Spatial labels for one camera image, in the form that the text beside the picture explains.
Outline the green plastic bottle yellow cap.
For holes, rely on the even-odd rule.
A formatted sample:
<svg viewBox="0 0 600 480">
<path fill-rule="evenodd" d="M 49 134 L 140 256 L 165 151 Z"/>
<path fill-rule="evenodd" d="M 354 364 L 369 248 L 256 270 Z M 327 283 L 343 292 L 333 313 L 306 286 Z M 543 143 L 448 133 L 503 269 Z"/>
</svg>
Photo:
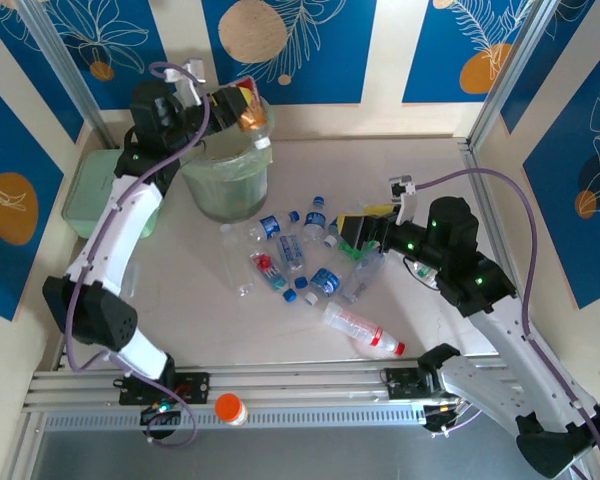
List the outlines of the green plastic bottle yellow cap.
<svg viewBox="0 0 600 480">
<path fill-rule="evenodd" d="M 338 229 L 341 236 L 340 242 L 340 250 L 349 255 L 354 260 L 360 260 L 363 258 L 369 251 L 377 250 L 382 254 L 385 254 L 389 251 L 389 240 L 387 238 L 389 231 L 389 223 L 391 220 L 394 220 L 396 214 L 394 213 L 394 206 L 390 204 L 381 204 L 381 205 L 371 205 L 365 209 L 364 213 L 346 213 L 346 214 L 366 214 L 366 215 L 378 215 L 379 219 L 377 219 L 370 226 L 365 226 L 361 230 L 354 231 L 375 231 L 378 233 L 378 239 L 368 245 L 366 245 L 363 249 L 354 249 L 351 248 L 342 238 L 342 234 L 347 231 L 341 231 L 339 229 L 339 216 L 338 218 Z"/>
</svg>

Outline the brown label drink bottle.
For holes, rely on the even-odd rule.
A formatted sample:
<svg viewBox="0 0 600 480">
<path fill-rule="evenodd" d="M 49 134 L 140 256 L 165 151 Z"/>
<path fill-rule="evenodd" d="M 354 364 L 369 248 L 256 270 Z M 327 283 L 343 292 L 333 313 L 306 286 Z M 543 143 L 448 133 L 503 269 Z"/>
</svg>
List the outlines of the brown label drink bottle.
<svg viewBox="0 0 600 480">
<path fill-rule="evenodd" d="M 239 88 L 246 108 L 239 118 L 240 130 L 248 135 L 258 150 L 271 145 L 268 134 L 268 117 L 263 106 L 257 85 L 252 76 L 242 77 L 234 82 Z"/>
</svg>

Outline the clear bottle pale label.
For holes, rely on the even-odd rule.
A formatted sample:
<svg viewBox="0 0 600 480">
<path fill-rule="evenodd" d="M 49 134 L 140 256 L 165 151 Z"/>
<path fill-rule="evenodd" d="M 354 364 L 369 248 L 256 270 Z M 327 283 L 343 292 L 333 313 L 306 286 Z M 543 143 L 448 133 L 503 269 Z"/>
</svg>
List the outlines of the clear bottle pale label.
<svg viewBox="0 0 600 480">
<path fill-rule="evenodd" d="M 384 254 L 377 250 L 369 251 L 358 261 L 344 282 L 340 296 L 349 303 L 356 303 L 375 281 L 384 265 Z"/>
</svg>

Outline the crushed bottle blue striped label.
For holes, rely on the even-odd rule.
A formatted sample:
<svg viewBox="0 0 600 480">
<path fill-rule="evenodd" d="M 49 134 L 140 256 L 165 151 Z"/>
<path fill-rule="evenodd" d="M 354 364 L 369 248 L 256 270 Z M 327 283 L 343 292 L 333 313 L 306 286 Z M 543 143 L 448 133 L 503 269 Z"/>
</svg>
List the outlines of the crushed bottle blue striped label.
<svg viewBox="0 0 600 480">
<path fill-rule="evenodd" d="M 306 277 L 306 258 L 299 237 L 293 233 L 281 233 L 276 245 L 285 272 L 296 289 L 308 286 Z"/>
</svg>

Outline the white bottle red cap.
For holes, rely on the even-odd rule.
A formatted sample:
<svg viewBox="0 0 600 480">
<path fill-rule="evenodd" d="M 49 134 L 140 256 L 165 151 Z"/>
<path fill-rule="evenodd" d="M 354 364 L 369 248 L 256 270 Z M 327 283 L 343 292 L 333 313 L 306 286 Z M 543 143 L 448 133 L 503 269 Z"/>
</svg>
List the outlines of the white bottle red cap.
<svg viewBox="0 0 600 480">
<path fill-rule="evenodd" d="M 396 356 L 401 356 L 405 351 L 405 344 L 396 340 L 382 327 L 346 310 L 335 302 L 327 304 L 322 314 L 322 321 L 368 347 L 380 349 Z"/>
</svg>

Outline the clear bottle red flower label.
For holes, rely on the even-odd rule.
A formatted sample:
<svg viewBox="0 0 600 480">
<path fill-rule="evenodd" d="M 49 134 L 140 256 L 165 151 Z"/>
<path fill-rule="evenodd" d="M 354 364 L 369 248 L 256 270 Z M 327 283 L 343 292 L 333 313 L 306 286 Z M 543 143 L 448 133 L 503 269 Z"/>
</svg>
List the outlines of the clear bottle red flower label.
<svg viewBox="0 0 600 480">
<path fill-rule="evenodd" d="M 279 293 L 287 303 L 296 300 L 295 290 L 270 254 L 255 251 L 250 255 L 250 262 L 273 292 Z"/>
</svg>

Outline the tall clear plastic bottle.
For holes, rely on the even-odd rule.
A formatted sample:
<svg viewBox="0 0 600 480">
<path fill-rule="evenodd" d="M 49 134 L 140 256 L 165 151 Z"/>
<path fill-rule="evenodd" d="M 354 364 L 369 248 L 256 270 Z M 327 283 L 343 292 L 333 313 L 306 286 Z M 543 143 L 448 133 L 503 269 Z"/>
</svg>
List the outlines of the tall clear plastic bottle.
<svg viewBox="0 0 600 480">
<path fill-rule="evenodd" d="M 246 297 L 253 290 L 254 282 L 241 236 L 231 224 L 222 224 L 220 234 L 230 287 L 240 297 Z"/>
</svg>

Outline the green plastic bin liner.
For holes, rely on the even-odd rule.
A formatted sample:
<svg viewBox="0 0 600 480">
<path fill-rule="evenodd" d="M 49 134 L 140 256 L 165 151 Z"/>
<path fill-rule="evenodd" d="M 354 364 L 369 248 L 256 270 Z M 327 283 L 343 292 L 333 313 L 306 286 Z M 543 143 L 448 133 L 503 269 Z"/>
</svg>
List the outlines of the green plastic bin liner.
<svg viewBox="0 0 600 480">
<path fill-rule="evenodd" d="M 181 171 L 203 181 L 237 181 L 254 175 L 272 162 L 269 145 L 258 149 L 237 125 L 205 136 L 181 159 Z"/>
</svg>

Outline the pale green lunch box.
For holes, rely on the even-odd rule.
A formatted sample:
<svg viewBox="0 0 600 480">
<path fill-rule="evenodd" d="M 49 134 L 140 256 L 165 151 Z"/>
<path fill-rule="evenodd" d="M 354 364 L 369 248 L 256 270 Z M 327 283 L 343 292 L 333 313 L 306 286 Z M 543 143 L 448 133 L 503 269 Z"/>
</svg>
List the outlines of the pale green lunch box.
<svg viewBox="0 0 600 480">
<path fill-rule="evenodd" d="M 94 150 L 78 165 L 61 215 L 82 239 L 88 239 L 111 196 L 114 170 L 122 150 Z"/>
</svg>

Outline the black wiring connector block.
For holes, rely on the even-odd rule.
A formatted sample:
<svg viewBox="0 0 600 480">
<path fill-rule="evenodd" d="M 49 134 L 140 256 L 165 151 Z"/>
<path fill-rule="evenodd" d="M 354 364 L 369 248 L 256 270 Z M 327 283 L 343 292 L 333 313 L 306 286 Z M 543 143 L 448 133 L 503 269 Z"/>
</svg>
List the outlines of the black wiring connector block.
<svg viewBox="0 0 600 480">
<path fill-rule="evenodd" d="M 181 412 L 170 403 L 155 403 L 140 413 L 140 425 L 170 425 L 174 420 L 179 421 Z"/>
<path fill-rule="evenodd" d="M 447 436 L 453 428 L 459 427 L 462 422 L 461 417 L 467 413 L 472 405 L 469 402 L 461 401 L 453 405 L 425 406 L 425 424 L 424 428 L 428 430 L 433 437 L 443 435 Z"/>
</svg>

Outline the white jar orange lid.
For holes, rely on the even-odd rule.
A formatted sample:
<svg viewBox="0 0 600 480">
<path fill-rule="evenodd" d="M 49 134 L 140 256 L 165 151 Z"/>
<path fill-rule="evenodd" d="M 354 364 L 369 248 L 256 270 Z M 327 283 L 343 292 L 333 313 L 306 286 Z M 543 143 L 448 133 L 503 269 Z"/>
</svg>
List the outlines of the white jar orange lid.
<svg viewBox="0 0 600 480">
<path fill-rule="evenodd" d="M 216 416 L 225 424 L 240 426 L 248 418 L 248 410 L 243 401 L 232 393 L 218 397 L 214 406 Z"/>
</svg>

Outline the aluminium frame post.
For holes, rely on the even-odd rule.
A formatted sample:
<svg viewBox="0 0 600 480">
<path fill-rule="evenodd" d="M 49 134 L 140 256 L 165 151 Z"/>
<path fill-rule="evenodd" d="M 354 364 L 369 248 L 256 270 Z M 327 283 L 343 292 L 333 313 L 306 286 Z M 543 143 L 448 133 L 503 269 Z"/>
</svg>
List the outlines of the aluminium frame post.
<svg viewBox="0 0 600 480">
<path fill-rule="evenodd" d="M 95 98 L 42 3 L 37 0 L 14 0 L 14 3 L 31 36 L 82 118 L 104 147 L 117 148 Z"/>
<path fill-rule="evenodd" d="M 535 0 L 533 2 L 531 12 L 521 26 L 502 70 L 494 81 L 477 119 L 466 137 L 466 145 L 471 153 L 479 148 L 489 133 L 491 125 L 499 117 L 502 105 L 527 65 L 559 2 L 560 0 Z"/>
</svg>

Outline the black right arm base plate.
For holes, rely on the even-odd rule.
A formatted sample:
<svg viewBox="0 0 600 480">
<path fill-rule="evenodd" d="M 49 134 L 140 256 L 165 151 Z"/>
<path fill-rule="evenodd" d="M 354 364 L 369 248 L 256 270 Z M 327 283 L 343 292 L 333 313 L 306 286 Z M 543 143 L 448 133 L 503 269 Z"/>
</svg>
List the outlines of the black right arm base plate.
<svg viewBox="0 0 600 480">
<path fill-rule="evenodd" d="M 390 400 L 419 399 L 425 395 L 417 368 L 385 368 L 381 378 Z"/>
</svg>

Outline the long aluminium mounting rail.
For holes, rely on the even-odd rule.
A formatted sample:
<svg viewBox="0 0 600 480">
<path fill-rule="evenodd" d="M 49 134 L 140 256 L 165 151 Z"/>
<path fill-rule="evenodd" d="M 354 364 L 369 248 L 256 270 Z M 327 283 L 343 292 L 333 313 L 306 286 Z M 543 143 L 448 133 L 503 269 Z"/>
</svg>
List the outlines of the long aluminium mounting rail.
<svg viewBox="0 0 600 480">
<path fill-rule="evenodd" d="M 335 407 L 409 404 L 390 400 L 381 374 L 385 368 L 413 368 L 413 361 L 356 361 L 185 368 L 210 375 L 206 408 L 232 393 L 250 407 Z M 36 372 L 29 384 L 25 412 L 113 410 L 120 406 L 113 386 L 122 373 L 92 370 Z"/>
</svg>

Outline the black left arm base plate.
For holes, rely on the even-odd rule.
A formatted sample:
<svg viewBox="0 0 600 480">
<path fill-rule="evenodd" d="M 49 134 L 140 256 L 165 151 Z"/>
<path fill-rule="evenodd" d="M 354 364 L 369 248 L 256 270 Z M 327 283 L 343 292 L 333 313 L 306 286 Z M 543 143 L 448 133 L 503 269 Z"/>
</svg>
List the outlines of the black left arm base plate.
<svg viewBox="0 0 600 480">
<path fill-rule="evenodd" d="M 166 386 L 189 405 L 204 405 L 209 395 L 210 375 L 202 373 L 175 373 Z M 119 390 L 119 404 L 125 406 L 154 404 L 167 400 L 169 396 L 161 390 L 147 385 L 134 377 L 123 377 L 113 381 Z"/>
</svg>

